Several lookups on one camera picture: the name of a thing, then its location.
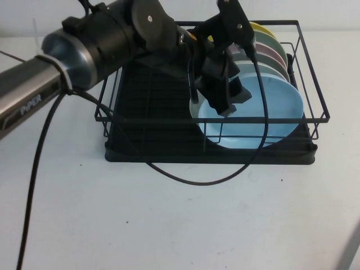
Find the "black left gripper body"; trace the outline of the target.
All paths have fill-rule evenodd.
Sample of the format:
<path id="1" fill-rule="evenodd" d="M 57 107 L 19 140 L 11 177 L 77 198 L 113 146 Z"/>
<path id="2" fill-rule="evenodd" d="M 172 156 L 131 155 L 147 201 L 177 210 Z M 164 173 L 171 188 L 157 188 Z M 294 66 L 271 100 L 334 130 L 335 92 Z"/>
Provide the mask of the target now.
<path id="1" fill-rule="evenodd" d="M 179 69 L 191 98 L 240 97 L 240 69 L 229 49 L 206 39 L 198 28 L 179 29 Z"/>

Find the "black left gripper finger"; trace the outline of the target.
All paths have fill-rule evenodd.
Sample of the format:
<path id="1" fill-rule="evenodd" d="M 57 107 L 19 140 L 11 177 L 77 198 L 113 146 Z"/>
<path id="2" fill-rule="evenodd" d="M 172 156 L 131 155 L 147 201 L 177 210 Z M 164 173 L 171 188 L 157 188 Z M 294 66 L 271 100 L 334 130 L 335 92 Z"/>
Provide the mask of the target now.
<path id="1" fill-rule="evenodd" d="M 218 81 L 209 94 L 209 104 L 220 116 L 230 116 L 236 107 L 230 102 L 230 91 L 227 81 Z"/>
<path id="2" fill-rule="evenodd" d="M 231 103 L 244 103 L 251 98 L 251 93 L 241 84 L 238 76 L 229 81 L 229 99 Z"/>

